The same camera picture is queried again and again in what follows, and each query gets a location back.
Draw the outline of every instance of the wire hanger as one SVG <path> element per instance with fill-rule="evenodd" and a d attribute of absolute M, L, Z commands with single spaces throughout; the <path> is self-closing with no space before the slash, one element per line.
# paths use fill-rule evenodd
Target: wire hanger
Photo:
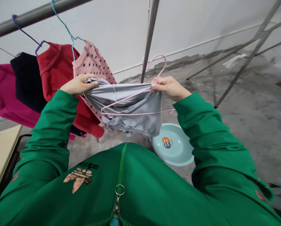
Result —
<path fill-rule="evenodd" d="M 49 43 L 48 43 L 47 41 L 42 41 L 42 42 L 39 44 L 35 39 L 32 38 L 32 36 L 30 36 L 28 33 L 26 33 L 24 30 L 22 30 L 22 29 L 19 27 L 19 25 L 16 23 L 16 17 L 17 17 L 17 15 L 12 15 L 12 19 L 13 19 L 13 22 L 14 22 L 15 26 L 16 26 L 19 30 L 21 30 L 23 33 L 25 33 L 29 38 L 31 38 L 34 42 L 36 42 L 36 43 L 38 44 L 38 47 L 37 47 L 37 49 L 35 50 L 35 55 L 38 56 L 38 55 L 37 55 L 37 51 L 40 49 L 40 47 L 42 47 L 42 44 L 43 44 L 43 43 L 49 44 Z"/>
<path fill-rule="evenodd" d="M 70 34 L 70 36 L 71 36 L 71 39 L 72 39 L 72 55 L 73 55 L 73 57 L 74 57 L 74 61 L 75 61 L 75 53 L 74 53 L 74 45 L 75 45 L 75 41 L 74 40 L 77 40 L 77 39 L 80 39 L 80 40 L 82 40 L 82 41 L 84 41 L 85 42 L 85 39 L 82 39 L 82 38 L 80 38 L 80 37 L 76 37 L 76 38 L 74 38 L 73 36 L 72 36 L 72 34 L 71 34 L 71 32 L 69 31 L 69 29 L 68 29 L 68 27 L 66 26 L 66 24 L 60 19 L 60 17 L 58 16 L 58 14 L 57 14 L 57 12 L 56 12 L 56 10 L 55 10 L 55 7 L 54 7 L 54 5 L 53 5 L 53 1 L 54 0 L 51 0 L 50 1 L 50 3 L 51 3 L 51 5 L 52 5 L 52 8 L 53 8 L 53 10 L 54 10 L 54 12 L 55 12 L 55 14 L 56 14 L 56 16 L 58 17 L 58 19 L 64 24 L 64 26 L 65 26 L 65 28 L 66 28 L 66 30 L 68 31 L 68 33 Z"/>
<path fill-rule="evenodd" d="M 153 61 L 156 57 L 159 57 L 159 56 L 162 56 L 163 58 L 165 58 L 165 65 L 163 66 L 163 69 L 160 71 L 160 73 L 157 75 L 156 83 L 158 82 L 158 79 L 159 79 L 160 74 L 161 74 L 161 73 L 163 72 L 163 70 L 166 68 L 166 65 L 167 65 L 167 59 L 166 59 L 166 57 L 165 57 L 163 54 L 158 54 L 158 55 L 156 55 L 155 57 L 153 57 L 153 59 L 150 61 L 149 65 L 148 65 L 148 67 L 147 67 L 147 70 L 149 70 L 149 67 L 150 67 L 152 61 Z M 118 116 L 135 116 L 135 115 L 151 115 L 151 114 L 157 114 L 157 113 L 162 113 L 162 112 L 167 112 L 167 111 L 171 111 L 171 113 L 172 113 L 172 112 L 175 110 L 175 109 L 171 109 L 171 110 L 166 110 L 166 111 L 153 112 L 153 113 L 142 113 L 142 114 L 116 114 L 116 113 L 105 113 L 105 112 L 103 112 L 103 110 L 104 110 L 105 108 L 109 108 L 109 107 L 111 107 L 111 106 L 113 106 L 113 105 L 115 105 L 115 104 L 118 104 L 118 103 L 120 103 L 120 102 L 122 102 L 122 101 L 125 101 L 125 100 L 127 100 L 127 99 L 129 99 L 129 98 L 131 98 L 131 97 L 134 97 L 134 96 L 138 95 L 138 94 L 145 93 L 145 92 L 151 92 L 151 91 L 152 91 L 152 90 L 140 91 L 140 92 L 138 92 L 138 93 L 136 93 L 136 94 L 133 94 L 133 95 L 131 95 L 131 96 L 129 96 L 129 97 L 126 97 L 126 98 L 124 98 L 124 99 L 122 99 L 122 100 L 119 100 L 119 101 L 117 101 L 117 102 L 115 102 L 115 103 L 113 103 L 113 104 L 110 104 L 110 105 L 108 105 L 108 106 L 105 106 L 105 107 L 103 107 L 103 108 L 101 109 L 101 114 L 102 114 L 102 115 L 108 115 L 108 116 L 114 116 L 114 115 L 118 115 Z"/>
<path fill-rule="evenodd" d="M 0 50 L 2 50 L 2 51 L 4 51 L 4 52 L 6 52 L 7 54 L 9 54 L 9 55 L 11 55 L 11 56 L 13 56 L 13 57 L 15 57 L 14 55 L 12 55 L 11 53 L 9 53 L 9 52 L 7 52 L 7 51 L 5 51 L 3 48 L 1 48 L 0 47 Z"/>

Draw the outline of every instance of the white wall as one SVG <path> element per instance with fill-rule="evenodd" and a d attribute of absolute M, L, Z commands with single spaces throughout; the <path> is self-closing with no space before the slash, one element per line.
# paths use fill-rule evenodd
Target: white wall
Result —
<path fill-rule="evenodd" d="M 0 22 L 32 10 L 49 0 L 0 0 Z M 195 54 L 226 49 L 251 39 L 275 0 L 162 0 L 159 4 L 149 60 L 156 54 L 169 61 Z M 141 73 L 148 25 L 149 0 L 93 0 L 60 14 L 73 35 L 92 41 L 115 74 L 117 81 Z M 281 8 L 274 21 L 281 19 Z M 24 28 L 37 41 L 70 44 L 65 27 L 57 17 Z M 273 36 L 270 42 L 281 38 Z M 84 43 L 75 47 L 82 51 Z M 37 44 L 16 31 L 0 38 L 0 47 L 13 55 L 33 54 Z M 276 49 L 281 61 L 281 50 Z M 0 50 L 0 63 L 11 56 Z M 152 67 L 162 60 L 156 60 Z"/>

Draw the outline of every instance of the teal hanger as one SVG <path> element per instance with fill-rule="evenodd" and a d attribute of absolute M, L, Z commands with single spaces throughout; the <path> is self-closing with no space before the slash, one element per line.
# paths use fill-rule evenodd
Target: teal hanger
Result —
<path fill-rule="evenodd" d="M 68 29 L 68 27 L 66 26 L 66 24 L 65 24 L 65 23 L 60 19 L 60 17 L 58 16 L 58 14 L 57 14 L 57 12 L 56 12 L 56 10 L 55 10 L 55 7 L 54 7 L 54 5 L 53 5 L 53 1 L 54 1 L 54 0 L 51 0 L 50 3 L 52 4 L 52 8 L 53 8 L 53 10 L 54 10 L 56 16 L 57 16 L 58 19 L 64 24 L 66 30 L 68 31 L 68 33 L 69 33 L 70 36 L 71 36 L 71 39 L 72 39 L 72 55 L 73 55 L 74 61 L 75 61 L 75 53 L 74 53 L 75 41 L 74 41 L 74 40 L 77 40 L 77 39 L 80 39 L 80 40 L 82 40 L 82 41 L 85 41 L 85 40 L 82 39 L 82 38 L 79 38 L 79 37 L 74 38 L 74 37 L 72 36 L 72 34 L 71 34 L 71 32 L 69 31 L 69 29 Z"/>

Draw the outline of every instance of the wooden table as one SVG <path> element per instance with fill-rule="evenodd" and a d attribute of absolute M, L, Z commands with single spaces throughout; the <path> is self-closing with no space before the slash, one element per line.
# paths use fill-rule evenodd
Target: wooden table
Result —
<path fill-rule="evenodd" d="M 0 131 L 0 183 L 14 152 L 22 126 Z"/>

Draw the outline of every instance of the clothes rack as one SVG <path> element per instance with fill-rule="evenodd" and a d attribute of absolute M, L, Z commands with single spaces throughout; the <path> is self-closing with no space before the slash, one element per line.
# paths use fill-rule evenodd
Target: clothes rack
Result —
<path fill-rule="evenodd" d="M 57 13 L 62 13 L 62 12 L 65 12 L 69 9 L 75 8 L 79 5 L 82 5 L 82 4 L 90 2 L 90 1 L 92 1 L 92 0 L 78 0 L 78 1 L 77 0 L 55 0 L 54 7 L 55 7 Z M 158 5 L 159 5 L 159 0 L 152 0 L 152 8 L 151 8 L 151 14 L 150 14 L 150 20 L 149 20 L 149 29 L 148 29 L 148 33 L 147 33 L 146 49 L 145 49 L 143 68 L 142 68 L 142 74 L 141 74 L 141 83 L 144 82 L 144 78 L 145 78 L 146 66 L 148 63 L 148 57 L 149 57 L 149 53 L 150 53 L 150 47 L 151 47 L 151 42 L 152 42 L 152 37 L 153 37 L 155 21 L 156 21 L 156 17 L 157 17 Z M 219 101 L 215 104 L 215 108 L 217 108 L 219 106 L 219 104 L 222 102 L 222 100 L 226 97 L 228 92 L 231 90 L 233 85 L 237 82 L 237 80 L 241 76 L 242 72 L 249 65 L 249 63 L 251 62 L 253 57 L 258 56 L 274 47 L 281 45 L 281 42 L 280 42 L 280 43 L 273 45 L 272 47 L 258 53 L 259 49 L 262 47 L 264 42 L 270 36 L 272 31 L 281 26 L 281 22 L 280 22 L 280 23 L 276 24 L 275 26 L 269 28 L 268 30 L 265 30 L 266 26 L 269 24 L 270 20 L 272 19 L 273 15 L 275 14 L 275 12 L 277 11 L 277 9 L 279 8 L 280 5 L 281 5 L 281 0 L 276 0 L 274 6 L 272 7 L 272 9 L 269 11 L 268 15 L 266 16 L 264 22 L 259 27 L 256 35 L 250 41 L 242 44 L 241 46 L 237 47 L 235 50 L 226 54 L 224 57 L 218 59 L 217 61 L 213 62 L 209 66 L 203 68 L 199 72 L 197 72 L 194 75 L 187 78 L 187 80 L 193 78 L 197 74 L 203 72 L 204 70 L 215 65 L 216 63 L 220 62 L 221 60 L 229 57 L 230 55 L 236 53 L 237 51 L 248 46 L 249 44 L 259 40 L 259 43 L 255 47 L 255 49 L 252 51 L 250 56 L 247 58 L 246 62 L 244 63 L 244 65 L 242 66 L 240 71 L 236 74 L 235 78 L 230 83 L 230 85 L 228 86 L 228 88 L 226 89 L 224 94 L 220 97 Z M 41 7 L 38 7 L 36 9 L 33 9 L 27 13 L 24 13 L 24 14 L 18 16 L 16 18 L 16 22 L 21 28 L 24 28 L 24 27 L 27 27 L 27 26 L 37 23 L 39 21 L 45 20 L 52 16 L 55 16 L 55 13 L 51 7 L 51 4 L 48 3 L 48 4 L 45 4 Z M 17 30 L 18 30 L 18 28 L 15 26 L 12 19 L 7 20 L 3 23 L 0 23 L 0 37 L 10 34 Z"/>
<path fill-rule="evenodd" d="M 59 14 L 90 1 L 92 0 L 55 0 L 53 4 L 56 12 Z M 56 14 L 54 13 L 51 3 L 47 3 L 43 6 L 40 6 L 18 16 L 15 21 L 19 25 L 19 27 L 24 28 L 55 15 Z M 0 23 L 0 37 L 17 30 L 18 28 L 16 27 L 12 19 Z"/>

